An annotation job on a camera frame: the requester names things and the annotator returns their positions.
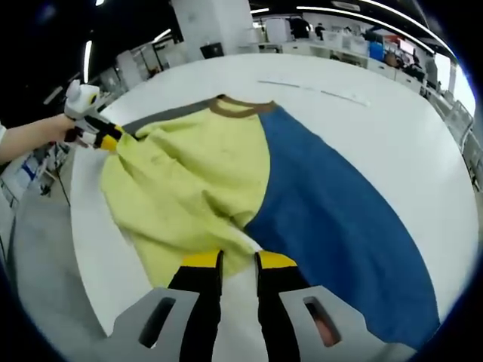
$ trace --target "desk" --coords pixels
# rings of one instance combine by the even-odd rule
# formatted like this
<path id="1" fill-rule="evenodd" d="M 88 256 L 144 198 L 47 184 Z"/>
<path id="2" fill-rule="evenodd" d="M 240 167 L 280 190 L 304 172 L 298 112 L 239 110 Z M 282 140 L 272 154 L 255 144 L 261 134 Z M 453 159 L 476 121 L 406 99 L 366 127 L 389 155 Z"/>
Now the desk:
<path id="1" fill-rule="evenodd" d="M 103 115 L 123 125 L 218 94 L 256 103 L 276 101 L 356 166 L 415 240 L 433 280 L 440 318 L 447 315 L 473 271 L 478 219 L 459 149 L 425 99 L 394 81 L 341 62 L 244 54 L 160 73 L 115 101 Z M 71 213 L 85 290 L 110 334 L 115 318 L 151 287 L 100 191 L 105 157 L 106 153 L 92 149 L 75 153 Z M 213 361 L 266 360 L 254 273 L 252 265 L 223 282 L 222 321 Z"/>

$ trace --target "gray gripper base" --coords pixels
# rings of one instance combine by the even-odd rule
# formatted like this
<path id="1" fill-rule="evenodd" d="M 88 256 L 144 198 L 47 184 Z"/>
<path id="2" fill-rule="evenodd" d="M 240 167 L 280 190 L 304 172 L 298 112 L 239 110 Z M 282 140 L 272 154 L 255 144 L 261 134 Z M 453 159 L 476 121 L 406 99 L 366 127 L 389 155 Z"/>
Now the gray gripper base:
<path id="1" fill-rule="evenodd" d="M 94 347 L 102 362 L 178 362 L 189 316 L 199 293 L 157 288 L 119 315 L 112 335 Z M 149 319 L 159 305 L 172 305 L 155 346 L 140 340 Z"/>
<path id="2" fill-rule="evenodd" d="M 414 353 L 400 343 L 385 343 L 368 331 L 364 316 L 322 286 L 280 293 L 299 345 L 300 362 L 403 362 Z M 306 303 L 328 314 L 340 342 L 326 347 Z"/>

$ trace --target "cable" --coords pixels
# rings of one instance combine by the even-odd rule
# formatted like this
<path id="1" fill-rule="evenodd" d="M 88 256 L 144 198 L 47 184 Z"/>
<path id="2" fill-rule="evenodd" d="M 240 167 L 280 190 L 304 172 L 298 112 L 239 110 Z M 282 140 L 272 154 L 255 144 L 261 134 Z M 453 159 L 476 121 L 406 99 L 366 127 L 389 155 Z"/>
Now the cable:
<path id="1" fill-rule="evenodd" d="M 2 236 L 0 235 L 0 245 L 2 246 L 2 255 L 3 255 L 3 260 L 5 261 L 5 265 L 7 264 L 7 254 L 5 252 L 5 247 L 3 245 L 3 240 Z"/>
<path id="2" fill-rule="evenodd" d="M 54 154 L 55 154 L 55 160 L 54 160 L 55 172 L 56 172 L 57 177 L 59 179 L 59 183 L 60 183 L 60 187 L 62 188 L 63 195 L 65 196 L 67 204 L 70 207 L 70 200 L 69 200 L 69 197 L 67 196 L 67 192 L 66 192 L 65 187 L 63 187 L 62 178 L 60 177 L 60 172 L 59 172 L 59 169 L 57 168 L 57 153 L 58 152 L 59 152 L 59 150 L 57 148 L 57 142 L 55 142 L 55 151 L 54 151 Z"/>

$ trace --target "human arm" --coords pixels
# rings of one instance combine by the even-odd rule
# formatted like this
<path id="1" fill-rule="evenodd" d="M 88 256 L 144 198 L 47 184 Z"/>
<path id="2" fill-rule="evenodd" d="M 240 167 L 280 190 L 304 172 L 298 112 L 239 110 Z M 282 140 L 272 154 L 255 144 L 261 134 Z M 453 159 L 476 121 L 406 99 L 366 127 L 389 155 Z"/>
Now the human arm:
<path id="1" fill-rule="evenodd" d="M 7 129 L 0 141 L 0 164 L 14 160 L 49 142 L 63 141 L 75 123 L 65 115 Z"/>

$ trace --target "yellow shirt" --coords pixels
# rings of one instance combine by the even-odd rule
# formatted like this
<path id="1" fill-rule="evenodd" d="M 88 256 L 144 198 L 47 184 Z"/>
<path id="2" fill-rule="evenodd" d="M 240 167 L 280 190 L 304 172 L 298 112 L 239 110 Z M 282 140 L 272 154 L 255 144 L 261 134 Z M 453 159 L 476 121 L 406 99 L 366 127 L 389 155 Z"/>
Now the yellow shirt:
<path id="1" fill-rule="evenodd" d="M 233 225 L 260 209 L 269 150 L 257 109 L 233 102 L 148 124 L 140 140 L 125 134 L 106 160 L 102 190 L 154 287 L 169 284 L 186 254 L 224 250 L 225 275 L 253 257 Z"/>

